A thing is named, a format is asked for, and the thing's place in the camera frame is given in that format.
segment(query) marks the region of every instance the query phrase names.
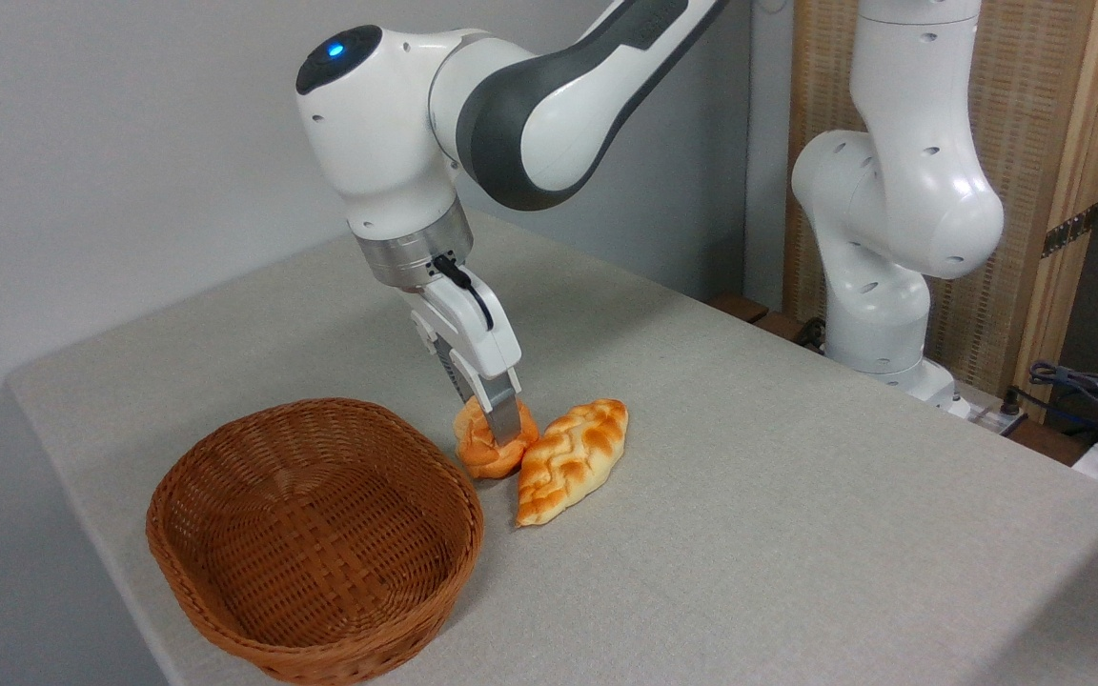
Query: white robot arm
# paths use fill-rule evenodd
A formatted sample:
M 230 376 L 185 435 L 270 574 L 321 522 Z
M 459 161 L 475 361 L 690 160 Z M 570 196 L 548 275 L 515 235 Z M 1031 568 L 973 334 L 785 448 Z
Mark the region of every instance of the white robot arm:
M 922 274 L 964 277 L 1002 229 L 968 125 L 979 9 L 979 0 L 860 0 L 850 95 L 867 133 L 816 136 L 792 175 L 827 279 L 825 351 L 940 408 L 950 408 L 954 382 L 922 356 Z
M 517 210 L 570 199 L 725 3 L 616 0 L 579 42 L 539 57 L 481 31 L 362 25 L 300 67 L 302 122 L 367 263 L 400 288 L 497 442 L 518 434 L 522 351 L 500 301 L 463 266 L 472 234 L 457 175 Z

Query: bread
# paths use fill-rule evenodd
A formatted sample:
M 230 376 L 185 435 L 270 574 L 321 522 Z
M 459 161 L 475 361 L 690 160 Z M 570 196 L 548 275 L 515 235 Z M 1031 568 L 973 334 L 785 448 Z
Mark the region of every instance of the bread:
M 519 408 L 519 434 L 506 446 L 494 445 L 494 434 L 485 424 L 481 404 L 472 396 L 460 409 L 451 428 L 457 434 L 457 457 L 466 465 L 466 472 L 474 479 L 502 479 L 515 472 L 528 446 L 540 438 L 537 423 L 531 420 L 524 401 L 515 400 Z
M 546 524 L 604 485 L 625 452 L 628 426 L 625 404 L 612 400 L 579 405 L 546 426 L 524 453 L 515 525 Z

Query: orange bread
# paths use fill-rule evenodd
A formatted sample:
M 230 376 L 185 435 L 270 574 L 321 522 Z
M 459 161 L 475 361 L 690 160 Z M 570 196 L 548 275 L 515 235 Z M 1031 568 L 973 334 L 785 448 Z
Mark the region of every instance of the orange bread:
M 571 408 L 524 453 L 515 525 L 545 524 L 596 491 L 625 452 L 629 412 L 621 401 Z
M 502 479 L 515 472 L 528 446 L 540 438 L 537 423 L 531 420 L 524 401 L 515 400 L 519 407 L 519 435 L 506 446 L 494 445 L 494 435 L 485 424 L 481 404 L 472 396 L 460 409 L 451 428 L 457 434 L 457 457 L 466 465 L 466 472 L 474 479 Z

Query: black cable bundle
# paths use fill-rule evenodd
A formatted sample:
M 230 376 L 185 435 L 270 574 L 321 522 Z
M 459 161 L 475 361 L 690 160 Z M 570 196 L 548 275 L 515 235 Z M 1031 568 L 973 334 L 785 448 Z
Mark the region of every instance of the black cable bundle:
M 1018 394 L 1029 403 L 1079 425 L 1082 429 L 1098 430 L 1098 417 L 1073 407 L 1076 401 L 1080 401 L 1098 409 L 1098 373 L 1075 371 L 1040 360 L 1029 369 L 1029 382 L 1033 386 L 1053 386 L 1053 400 L 1046 403 L 1019 386 L 1011 386 L 1011 394 Z

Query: brown wicker basket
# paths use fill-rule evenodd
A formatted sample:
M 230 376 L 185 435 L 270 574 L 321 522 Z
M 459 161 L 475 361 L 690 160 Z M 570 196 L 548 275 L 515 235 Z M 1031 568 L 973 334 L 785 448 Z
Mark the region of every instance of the brown wicker basket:
M 147 540 L 206 639 L 289 683 L 413 659 L 481 548 L 472 483 L 389 409 L 298 401 L 202 438 L 160 482 Z

